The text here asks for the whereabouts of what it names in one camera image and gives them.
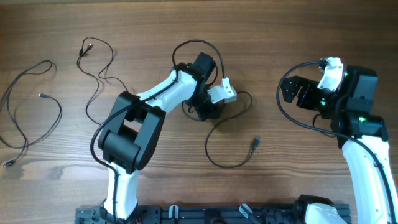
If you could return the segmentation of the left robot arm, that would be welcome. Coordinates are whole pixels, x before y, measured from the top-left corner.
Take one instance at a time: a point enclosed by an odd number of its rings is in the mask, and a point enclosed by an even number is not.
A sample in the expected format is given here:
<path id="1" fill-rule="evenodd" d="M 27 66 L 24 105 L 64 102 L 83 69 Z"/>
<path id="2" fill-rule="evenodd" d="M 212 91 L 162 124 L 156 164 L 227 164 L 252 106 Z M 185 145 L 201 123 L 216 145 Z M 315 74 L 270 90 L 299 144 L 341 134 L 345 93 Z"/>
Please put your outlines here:
<path id="1" fill-rule="evenodd" d="M 124 91 L 116 98 L 90 142 L 102 150 L 99 163 L 109 169 L 108 196 L 99 207 L 101 219 L 127 223 L 133 216 L 139 173 L 157 147 L 169 112 L 186 103 L 200 121 L 217 119 L 219 102 L 234 99 L 236 92 L 228 77 L 223 76 L 220 85 L 207 84 L 215 68 L 214 59 L 200 53 L 193 63 L 174 64 L 170 75 L 150 90 L 137 95 Z"/>

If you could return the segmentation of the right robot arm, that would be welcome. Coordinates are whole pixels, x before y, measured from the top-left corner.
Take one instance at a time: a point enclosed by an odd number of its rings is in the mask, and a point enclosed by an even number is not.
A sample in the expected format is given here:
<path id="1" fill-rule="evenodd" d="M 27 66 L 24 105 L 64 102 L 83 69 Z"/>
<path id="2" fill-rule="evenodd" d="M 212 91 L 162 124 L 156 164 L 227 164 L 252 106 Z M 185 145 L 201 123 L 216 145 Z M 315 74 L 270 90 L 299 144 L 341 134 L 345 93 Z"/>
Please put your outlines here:
<path id="1" fill-rule="evenodd" d="M 397 192 L 389 163 L 389 135 L 384 120 L 371 114 L 377 73 L 366 67 L 316 61 L 319 82 L 286 72 L 276 90 L 281 113 L 291 122 L 334 135 L 348 164 L 359 223 L 397 223 Z M 303 124 L 280 106 L 282 101 L 317 111 L 330 129 Z"/>

